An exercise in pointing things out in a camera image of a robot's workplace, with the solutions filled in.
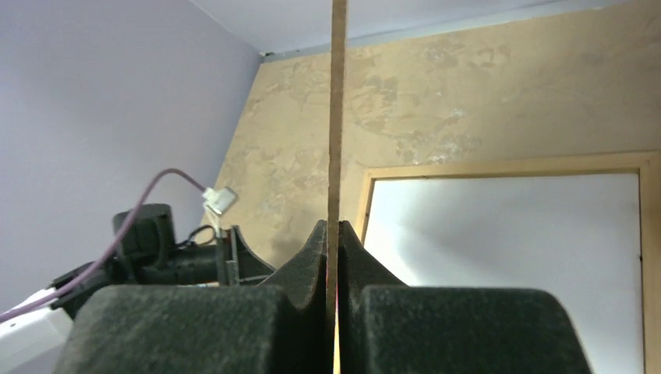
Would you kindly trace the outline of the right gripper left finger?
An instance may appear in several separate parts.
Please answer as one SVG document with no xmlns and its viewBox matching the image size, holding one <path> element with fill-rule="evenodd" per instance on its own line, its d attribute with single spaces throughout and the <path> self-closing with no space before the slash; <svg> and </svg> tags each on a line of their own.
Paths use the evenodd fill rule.
<svg viewBox="0 0 661 374">
<path fill-rule="evenodd" d="M 257 286 L 121 285 L 80 310 L 57 373 L 326 373 L 326 227 Z"/>
</svg>

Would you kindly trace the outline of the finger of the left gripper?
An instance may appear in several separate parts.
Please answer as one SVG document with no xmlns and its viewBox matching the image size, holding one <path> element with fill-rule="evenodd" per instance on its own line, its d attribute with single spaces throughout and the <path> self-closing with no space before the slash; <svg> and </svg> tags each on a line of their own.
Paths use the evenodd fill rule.
<svg viewBox="0 0 661 374">
<path fill-rule="evenodd" d="M 246 243 L 239 226 L 229 229 L 231 286 L 257 285 L 270 277 L 275 268 L 262 260 Z"/>
</svg>

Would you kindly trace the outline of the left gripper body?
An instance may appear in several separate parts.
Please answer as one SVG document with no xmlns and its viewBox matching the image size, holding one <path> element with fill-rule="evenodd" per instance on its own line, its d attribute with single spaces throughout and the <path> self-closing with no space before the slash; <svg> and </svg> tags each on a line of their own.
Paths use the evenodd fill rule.
<svg viewBox="0 0 661 374">
<path fill-rule="evenodd" d="M 235 285 L 228 269 L 227 240 L 209 224 L 177 241 L 171 207 L 150 203 L 135 220 L 111 256 L 111 275 L 120 284 Z"/>
</svg>

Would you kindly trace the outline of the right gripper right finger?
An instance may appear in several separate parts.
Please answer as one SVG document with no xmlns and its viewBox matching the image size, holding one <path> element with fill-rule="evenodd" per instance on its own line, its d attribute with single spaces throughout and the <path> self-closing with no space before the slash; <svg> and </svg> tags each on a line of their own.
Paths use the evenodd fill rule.
<svg viewBox="0 0 661 374">
<path fill-rule="evenodd" d="M 343 373 L 588 373 L 560 302 L 527 288 L 413 287 L 348 222 L 338 253 Z"/>
</svg>

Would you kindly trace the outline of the brown backing board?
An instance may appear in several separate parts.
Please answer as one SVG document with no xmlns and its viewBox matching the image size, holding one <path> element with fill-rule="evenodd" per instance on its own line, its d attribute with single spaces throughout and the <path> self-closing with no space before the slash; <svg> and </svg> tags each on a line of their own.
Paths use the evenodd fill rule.
<svg viewBox="0 0 661 374">
<path fill-rule="evenodd" d="M 327 187 L 326 356 L 329 372 L 338 371 L 338 253 L 340 239 L 341 152 L 344 119 L 348 2 L 332 1 Z"/>
</svg>

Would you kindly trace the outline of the wooden picture frame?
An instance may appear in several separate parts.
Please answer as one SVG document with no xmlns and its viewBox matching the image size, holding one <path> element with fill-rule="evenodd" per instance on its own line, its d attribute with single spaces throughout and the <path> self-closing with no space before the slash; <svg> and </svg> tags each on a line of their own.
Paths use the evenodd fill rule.
<svg viewBox="0 0 661 374">
<path fill-rule="evenodd" d="M 606 174 L 638 176 L 644 349 L 641 373 L 657 373 L 660 370 L 660 155 L 657 152 L 371 168 L 366 172 L 355 229 L 364 245 L 374 186 L 381 181 Z"/>
</svg>

